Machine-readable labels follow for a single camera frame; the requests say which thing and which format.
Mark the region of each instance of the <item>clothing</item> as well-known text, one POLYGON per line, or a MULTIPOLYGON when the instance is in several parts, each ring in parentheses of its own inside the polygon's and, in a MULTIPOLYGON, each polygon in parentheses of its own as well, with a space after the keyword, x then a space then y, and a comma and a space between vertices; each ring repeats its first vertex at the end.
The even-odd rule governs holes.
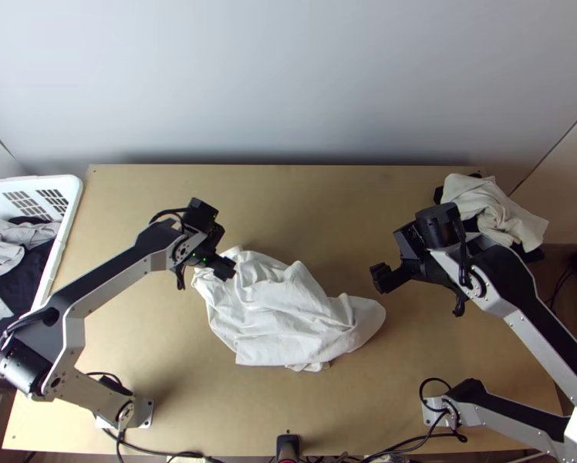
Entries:
POLYGON ((526 252, 540 246, 548 226, 547 220, 509 199, 494 177, 450 174, 445 178, 440 202, 455 203, 463 221, 477 216, 479 231, 497 243, 508 247, 521 243, 526 252))
POLYGON ((31 310, 53 242, 29 249, 15 268, 0 275, 0 298, 15 315, 31 310))
POLYGON ((31 309, 59 223, 20 225, 0 220, 0 335, 3 329, 31 309))
POLYGON ((31 249, 54 239, 59 225, 58 222, 33 224, 28 221, 16 225, 0 219, 0 241, 25 245, 27 249, 31 249))
POLYGON ((297 261, 232 248, 236 275, 222 282, 195 269, 192 286, 207 303, 211 330, 236 353, 236 363, 320 371, 359 349, 381 327, 385 309, 371 299, 329 298, 297 261))

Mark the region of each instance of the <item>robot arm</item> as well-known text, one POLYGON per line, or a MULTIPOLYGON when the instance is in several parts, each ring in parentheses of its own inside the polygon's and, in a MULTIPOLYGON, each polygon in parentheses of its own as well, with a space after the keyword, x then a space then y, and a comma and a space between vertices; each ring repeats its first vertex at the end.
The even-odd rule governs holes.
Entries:
POLYGON ((44 306, 13 323, 4 333, 0 374, 33 400, 55 398, 91 410, 102 427, 148 428, 153 401, 137 398, 109 376, 81 373, 76 361, 85 346, 84 319, 150 272, 171 270, 184 288, 186 265, 210 267, 226 280, 235 263, 216 254, 224 229, 218 211, 193 198, 172 218, 151 223, 131 248, 52 294, 44 306))
POLYGON ((370 269, 380 292, 410 279, 433 282, 454 291, 456 316, 472 300, 514 330, 575 405, 571 417, 559 417, 489 394, 480 381, 469 379, 441 397, 424 398, 424 421, 448 411, 439 425, 487 426, 559 461, 577 461, 577 341, 538 298, 522 260, 481 234, 464 235, 455 204, 418 212, 394 236, 400 268, 392 271, 382 263, 370 269))

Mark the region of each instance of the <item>crumpled white shirt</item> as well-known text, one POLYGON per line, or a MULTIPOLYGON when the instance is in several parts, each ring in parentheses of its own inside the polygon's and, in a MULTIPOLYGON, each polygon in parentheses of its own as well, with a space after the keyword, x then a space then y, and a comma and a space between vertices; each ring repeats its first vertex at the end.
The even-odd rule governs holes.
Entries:
POLYGON ((383 325, 386 312, 377 301, 327 297, 300 261, 286 265, 239 247, 222 255, 237 262, 233 279, 195 269, 192 286, 207 303, 211 330, 239 365, 320 371, 383 325))
POLYGON ((514 203, 496 185, 494 177, 475 178, 449 174, 445 178, 441 203, 456 203, 462 220, 477 215, 477 227, 503 246, 522 243, 530 252, 544 239, 548 221, 514 203))

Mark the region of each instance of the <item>floor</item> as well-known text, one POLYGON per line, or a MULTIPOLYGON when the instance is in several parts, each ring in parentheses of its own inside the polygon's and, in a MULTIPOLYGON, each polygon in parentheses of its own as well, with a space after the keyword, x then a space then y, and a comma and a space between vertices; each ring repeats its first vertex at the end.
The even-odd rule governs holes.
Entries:
MULTIPOLYGON (((555 287, 556 281, 565 269, 569 256, 576 252, 576 247, 571 246, 547 246, 544 249, 546 260, 530 265, 530 269, 535 275, 538 292, 542 299, 547 299, 555 287)), ((577 337, 577 278, 571 277, 562 287, 559 293, 555 311, 563 323, 568 327, 570 332, 577 337)), ((569 402, 566 397, 562 396, 562 406, 565 410, 569 409, 569 402)), ((411 455, 414 461, 422 463, 504 463, 523 458, 526 455, 535 453, 535 451, 499 451, 499 452, 480 452, 465 454, 446 454, 446 455, 411 455)), ((226 463, 268 463, 270 457, 258 458, 223 458, 226 463)), ((73 454, 37 454, 34 463, 114 463, 114 455, 73 455, 73 454)), ((151 456, 126 456, 126 463, 164 463, 163 457, 151 456)), ((533 458, 531 461, 538 463, 547 463, 554 461, 550 457, 533 458)))

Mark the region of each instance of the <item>wooden table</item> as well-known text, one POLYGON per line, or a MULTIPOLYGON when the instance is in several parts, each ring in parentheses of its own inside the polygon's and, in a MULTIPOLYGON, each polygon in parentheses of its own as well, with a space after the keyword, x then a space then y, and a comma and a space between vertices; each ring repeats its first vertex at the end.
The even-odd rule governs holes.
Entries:
MULTIPOLYGON (((373 298, 387 309, 380 331, 321 373, 240 367, 209 330, 203 299, 156 273, 86 320, 81 371, 116 373, 156 401, 149 430, 128 440, 168 451, 271 455, 278 434, 300 434, 307 455, 373 453, 424 434, 417 388, 426 377, 468 377, 489 391, 560 413, 550 377, 499 319, 454 295, 409 282, 381 296, 368 268, 399 262, 392 232, 432 205, 451 172, 474 167, 92 166, 55 288, 133 244, 155 212, 191 197, 219 211, 220 251, 243 245, 283 262, 303 261, 328 295, 373 298)), ((187 281, 191 278, 191 269, 187 281)), ((440 438, 420 451, 492 451, 522 444, 483 428, 467 444, 440 438)), ((62 401, 16 398, 5 448, 114 453, 90 412, 62 401)))

